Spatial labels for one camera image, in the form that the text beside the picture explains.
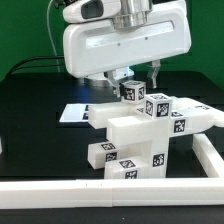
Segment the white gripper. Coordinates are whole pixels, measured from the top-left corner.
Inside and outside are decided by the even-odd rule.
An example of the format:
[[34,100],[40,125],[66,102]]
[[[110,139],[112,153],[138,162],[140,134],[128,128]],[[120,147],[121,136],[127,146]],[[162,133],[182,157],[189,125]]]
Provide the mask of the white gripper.
[[159,60],[184,54],[191,47],[185,0],[154,5],[149,0],[120,1],[121,10],[115,16],[67,22],[63,34],[67,71],[76,78],[105,72],[117,97],[116,69],[150,62],[147,77],[156,88]]

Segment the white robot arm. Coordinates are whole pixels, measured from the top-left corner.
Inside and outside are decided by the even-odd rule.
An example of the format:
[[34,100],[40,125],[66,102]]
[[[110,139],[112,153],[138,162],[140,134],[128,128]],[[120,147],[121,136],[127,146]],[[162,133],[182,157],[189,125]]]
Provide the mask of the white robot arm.
[[191,47],[185,0],[77,0],[63,17],[67,71],[76,78],[102,73],[115,88],[118,69],[149,62],[155,79],[162,59]]

